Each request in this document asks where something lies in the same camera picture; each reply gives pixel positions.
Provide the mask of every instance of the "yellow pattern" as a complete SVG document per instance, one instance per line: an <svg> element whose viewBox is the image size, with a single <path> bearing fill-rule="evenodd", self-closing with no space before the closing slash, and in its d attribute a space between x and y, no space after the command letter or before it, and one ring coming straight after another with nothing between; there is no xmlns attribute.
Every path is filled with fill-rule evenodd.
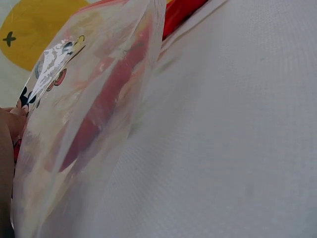
<svg viewBox="0 0 317 238"><path fill-rule="evenodd" d="M0 50L31 71L46 46L85 0L21 0L0 28Z"/></svg>

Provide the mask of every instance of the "white cloth surface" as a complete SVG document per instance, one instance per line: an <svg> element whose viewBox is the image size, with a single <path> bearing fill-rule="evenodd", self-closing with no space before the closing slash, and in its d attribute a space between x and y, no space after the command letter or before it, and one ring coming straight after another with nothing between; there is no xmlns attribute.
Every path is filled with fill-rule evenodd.
<svg viewBox="0 0 317 238"><path fill-rule="evenodd" d="M229 0L176 41L91 237L316 237L316 12Z"/></svg>

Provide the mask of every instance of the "red object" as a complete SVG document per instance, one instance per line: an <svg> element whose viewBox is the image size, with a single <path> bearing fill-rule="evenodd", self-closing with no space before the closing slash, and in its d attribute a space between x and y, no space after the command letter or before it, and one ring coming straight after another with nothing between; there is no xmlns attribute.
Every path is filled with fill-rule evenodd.
<svg viewBox="0 0 317 238"><path fill-rule="evenodd" d="M126 53L125 57L115 65L111 75L104 84L101 93L95 99L91 109L84 118L59 170L60 172L71 165L71 163L77 159L78 155L85 151L87 147L90 146L94 138L101 132L98 128L99 125L94 123L95 118L92 117L92 115L96 114L95 111L98 111L98 120L107 121L111 116L121 89L130 80L134 67L146 56L151 34L151 26L152 24L149 23L148 26L139 33L137 36L138 41L133 44L131 49ZM98 74L100 75L101 73L102 70L93 72L94 76ZM52 160L45 164L45 168L48 171L53 169L56 152L59 150L60 140L63 137L66 128L67 124L62 128L55 139Z"/></svg>
<svg viewBox="0 0 317 238"><path fill-rule="evenodd" d="M163 39L171 34L189 15L208 0L173 0L167 5Z"/></svg>

